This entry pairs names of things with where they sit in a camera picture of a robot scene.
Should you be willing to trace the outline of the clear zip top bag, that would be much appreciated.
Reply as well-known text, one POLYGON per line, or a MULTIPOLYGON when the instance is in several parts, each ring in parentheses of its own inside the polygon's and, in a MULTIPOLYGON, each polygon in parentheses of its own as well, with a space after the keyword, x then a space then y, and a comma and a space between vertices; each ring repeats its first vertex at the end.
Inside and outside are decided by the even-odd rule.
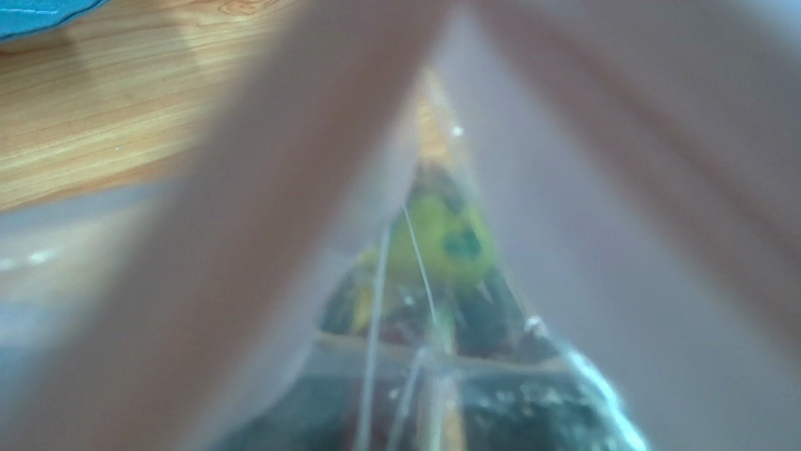
POLYGON ((796 450, 796 1, 312 1, 1 216, 5 450, 796 450))

